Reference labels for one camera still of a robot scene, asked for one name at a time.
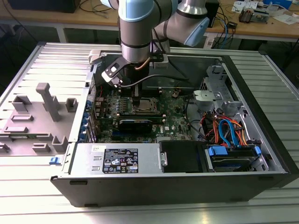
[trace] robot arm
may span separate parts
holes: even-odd
[[[124,70],[131,83],[149,75],[151,42],[153,39],[167,41],[168,38],[189,46],[195,46],[203,36],[209,19],[206,17],[206,0],[101,0],[120,17],[120,42],[122,57],[118,58],[102,73],[110,85],[122,83],[119,71]],[[138,104],[142,84],[132,87],[132,98]]]
[[[159,39],[166,52],[169,52],[169,39],[194,47],[203,37],[210,20],[206,17],[205,0],[183,0],[175,14],[167,21],[159,24],[153,32],[157,42]]]

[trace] blue latch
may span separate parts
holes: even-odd
[[[90,100],[87,100],[86,101],[86,107],[91,107],[93,104]]]
[[[209,155],[227,155],[228,152],[224,146],[211,146],[209,147]]]
[[[58,157],[52,157],[49,164],[50,165],[60,165],[60,159]]]
[[[82,119],[82,124],[86,125],[88,123],[88,120]]]
[[[80,127],[80,131],[81,131],[81,132],[85,131],[86,129],[87,129],[86,126],[81,126],[81,127]]]
[[[85,139],[85,134],[80,133],[80,134],[79,134],[79,138],[81,138],[81,139]]]
[[[88,113],[84,112],[83,113],[83,118],[88,118],[88,117],[89,117]]]
[[[261,155],[262,154],[262,151],[261,151],[261,149],[260,149],[259,146],[255,146],[254,149],[255,149],[257,155]]]

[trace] blue drive bracket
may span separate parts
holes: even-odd
[[[209,155],[227,155],[228,152],[224,146],[211,146],[208,149]]]

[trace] wire bundle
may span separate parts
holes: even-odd
[[[228,27],[227,24],[229,22],[228,17],[224,14],[224,11],[222,9],[221,6],[219,6],[220,10],[222,13],[217,13],[217,16],[215,17],[216,19],[220,20],[220,24],[223,27],[223,32],[221,33],[221,36],[219,37],[219,39],[215,42],[215,44],[212,46],[212,48],[215,48],[215,46],[217,45],[217,47],[219,47],[220,44],[221,47],[220,49],[222,49],[225,45],[229,44],[229,47],[231,45],[231,43],[233,42],[234,39],[234,34],[235,34],[235,29],[232,29],[232,35],[230,37],[228,37]],[[222,38],[223,34],[225,33],[225,38],[223,41],[220,42],[220,39]]]
[[[204,115],[200,123],[202,124],[204,119],[212,119],[213,120],[213,129],[210,130],[205,136],[204,139],[214,132],[214,137],[211,138],[211,142],[215,144],[220,144],[222,146],[230,147],[230,143],[227,139],[224,138],[222,133],[222,125],[230,126],[230,132],[232,136],[232,141],[235,146],[247,146],[247,142],[245,140],[245,134],[243,127],[236,121],[224,115]]]

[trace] blue cable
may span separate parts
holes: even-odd
[[[224,37],[224,41],[223,41],[223,43],[222,43],[222,45],[221,45],[221,47],[220,47],[220,49],[222,49],[222,48],[224,47],[224,45],[225,45],[225,42],[226,42],[227,38],[228,38],[228,26],[226,25],[226,23],[225,23],[224,20],[222,20],[222,19],[219,19],[219,20],[220,20],[221,22],[223,22],[224,27],[225,27],[225,37]]]
[[[235,136],[235,129],[234,129],[234,126],[233,126],[233,124],[232,124],[229,120],[227,120],[227,119],[223,119],[223,120],[221,120],[221,121],[219,122],[219,135],[220,135],[220,137],[223,139],[223,141],[225,141],[225,143],[228,145],[228,147],[230,147],[230,143],[229,143],[229,141],[223,136],[223,133],[222,133],[222,124],[223,124],[223,122],[227,122],[227,123],[228,123],[229,128],[230,128],[230,133],[231,133],[231,135],[232,135],[233,143],[234,143],[235,146],[239,146],[239,141],[238,141],[238,139],[237,139],[236,136]]]

